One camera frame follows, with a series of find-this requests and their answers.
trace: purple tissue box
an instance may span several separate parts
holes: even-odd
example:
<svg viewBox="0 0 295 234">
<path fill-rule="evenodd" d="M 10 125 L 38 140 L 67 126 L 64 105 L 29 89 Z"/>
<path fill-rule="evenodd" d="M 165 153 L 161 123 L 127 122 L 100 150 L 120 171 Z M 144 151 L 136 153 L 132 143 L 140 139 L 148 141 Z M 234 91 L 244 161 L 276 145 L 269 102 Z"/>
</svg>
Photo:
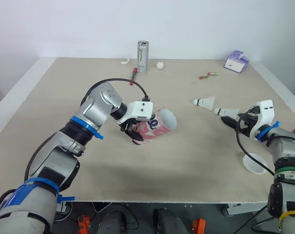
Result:
<svg viewBox="0 0 295 234">
<path fill-rule="evenodd" d="M 227 58 L 224 67 L 234 72 L 241 73 L 249 63 L 249 60 L 243 56 L 243 53 L 244 52 L 239 50 L 231 53 L 231 55 Z"/>
</svg>

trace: red marker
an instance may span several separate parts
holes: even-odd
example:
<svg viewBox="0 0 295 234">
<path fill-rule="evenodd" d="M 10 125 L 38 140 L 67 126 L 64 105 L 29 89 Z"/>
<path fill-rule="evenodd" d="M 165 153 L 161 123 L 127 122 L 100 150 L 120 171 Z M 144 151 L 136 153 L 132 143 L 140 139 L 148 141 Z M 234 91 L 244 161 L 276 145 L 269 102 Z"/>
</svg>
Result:
<svg viewBox="0 0 295 234">
<path fill-rule="evenodd" d="M 138 73 L 138 68 L 134 68 L 132 71 L 132 77 L 131 80 L 134 81 L 136 79 L 136 74 Z"/>
</svg>

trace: badminton shuttlecock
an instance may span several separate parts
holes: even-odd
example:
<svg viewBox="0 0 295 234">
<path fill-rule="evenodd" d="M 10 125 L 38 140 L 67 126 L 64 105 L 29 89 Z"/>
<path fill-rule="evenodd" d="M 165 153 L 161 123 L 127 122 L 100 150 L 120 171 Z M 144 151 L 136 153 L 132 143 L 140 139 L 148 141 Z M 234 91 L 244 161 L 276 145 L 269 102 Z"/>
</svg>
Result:
<svg viewBox="0 0 295 234">
<path fill-rule="evenodd" d="M 214 110 L 214 113 L 216 115 L 219 115 L 219 116 L 229 116 L 231 118 L 234 118 L 236 119 L 237 117 L 237 114 L 239 113 L 239 109 L 221 109 L 221 108 L 216 108 Z"/>
<path fill-rule="evenodd" d="M 209 111 L 212 111 L 212 108 L 214 106 L 215 103 L 215 96 L 212 97 L 208 97 L 208 98 L 203 98 L 203 99 L 194 99 L 193 104 L 196 106 L 202 106 L 204 108 L 206 108 Z"/>
</svg>

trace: pink patterned cup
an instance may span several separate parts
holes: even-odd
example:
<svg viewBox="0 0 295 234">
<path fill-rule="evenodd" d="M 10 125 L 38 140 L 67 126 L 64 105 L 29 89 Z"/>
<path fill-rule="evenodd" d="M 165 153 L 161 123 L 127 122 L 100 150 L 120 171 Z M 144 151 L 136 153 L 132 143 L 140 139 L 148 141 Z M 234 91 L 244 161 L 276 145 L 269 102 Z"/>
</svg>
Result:
<svg viewBox="0 0 295 234">
<path fill-rule="evenodd" d="M 142 145 L 174 130 L 176 127 L 177 120 L 173 112 L 168 108 L 163 108 L 154 113 L 150 121 L 142 121 L 135 126 L 135 130 L 141 134 L 144 141 L 133 140 L 132 142 L 136 145 Z"/>
</svg>

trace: blue cable tie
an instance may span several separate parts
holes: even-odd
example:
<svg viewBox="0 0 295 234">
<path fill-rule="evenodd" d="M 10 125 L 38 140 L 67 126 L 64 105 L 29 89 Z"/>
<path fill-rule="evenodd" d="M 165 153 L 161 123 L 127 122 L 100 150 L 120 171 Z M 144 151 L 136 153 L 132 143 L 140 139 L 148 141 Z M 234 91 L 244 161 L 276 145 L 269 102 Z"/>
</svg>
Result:
<svg viewBox="0 0 295 234">
<path fill-rule="evenodd" d="M 59 192 L 60 192 L 59 186 L 56 183 L 54 183 L 53 181 L 46 179 L 46 178 L 41 178 L 41 177 L 30 178 L 27 181 L 25 181 L 24 184 L 29 183 L 29 182 L 42 182 L 42 183 L 48 184 L 49 186 L 53 187 L 56 190 L 57 194 L 59 194 Z"/>
<path fill-rule="evenodd" d="M 92 126 L 90 126 L 88 123 L 86 123 L 85 121 L 83 121 L 80 118 L 77 118 L 76 116 L 72 116 L 70 118 L 70 120 L 75 121 L 76 123 L 79 123 L 80 125 L 82 125 L 83 127 L 87 128 L 90 132 L 92 132 L 92 134 L 96 137 L 99 138 L 101 140 L 103 140 L 103 136 L 101 134 L 99 134 Z"/>
<path fill-rule="evenodd" d="M 276 127 L 278 127 L 278 126 L 279 126 L 279 121 L 276 121 L 275 124 L 273 124 L 272 126 L 266 128 L 266 129 L 264 129 L 261 133 L 259 133 L 258 136 L 257 136 L 257 140 L 261 141 L 261 138 L 262 138 L 265 134 L 267 134 L 271 129 L 276 128 Z"/>
<path fill-rule="evenodd" d="M 56 198 L 57 203 L 61 203 L 62 201 L 74 201 L 74 196 L 62 196 L 61 194 L 58 194 L 58 197 Z"/>
</svg>

